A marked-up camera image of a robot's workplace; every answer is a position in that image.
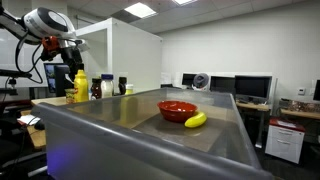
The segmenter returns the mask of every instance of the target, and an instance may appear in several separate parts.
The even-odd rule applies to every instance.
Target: fan
[[[196,91],[207,91],[209,85],[209,76],[205,73],[197,74],[192,83],[192,88]]]

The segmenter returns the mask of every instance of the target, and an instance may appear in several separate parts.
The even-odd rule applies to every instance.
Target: ceiling
[[[137,2],[158,14],[130,24],[151,33],[187,27],[306,0],[197,0],[178,6],[172,0],[67,0],[68,6],[107,19]]]

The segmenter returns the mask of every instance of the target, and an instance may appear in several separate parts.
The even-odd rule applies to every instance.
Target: banana
[[[195,128],[198,126],[201,126],[203,123],[205,123],[207,120],[207,116],[201,112],[201,111],[196,111],[195,115],[189,118],[185,123],[184,126],[188,128]]]

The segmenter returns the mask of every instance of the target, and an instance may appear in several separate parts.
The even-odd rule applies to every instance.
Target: computer monitor
[[[235,76],[237,97],[267,100],[271,81],[271,76]]]
[[[183,76],[182,76],[182,85],[191,87],[192,84],[193,84],[193,79],[194,79],[195,76],[196,76],[196,74],[186,74],[186,73],[183,73]]]
[[[233,77],[211,76],[210,91],[232,92],[234,82]]]
[[[65,75],[70,73],[68,65],[64,63],[44,63],[44,70],[49,92],[55,93],[56,97],[65,96],[65,89],[73,87],[72,83],[65,79]]]
[[[320,80],[317,80],[316,89],[314,90],[313,100],[320,101]]]

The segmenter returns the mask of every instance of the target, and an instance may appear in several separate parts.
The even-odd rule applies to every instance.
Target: bowl
[[[197,110],[196,105],[183,101],[161,101],[157,105],[164,119],[179,123],[184,123]]]

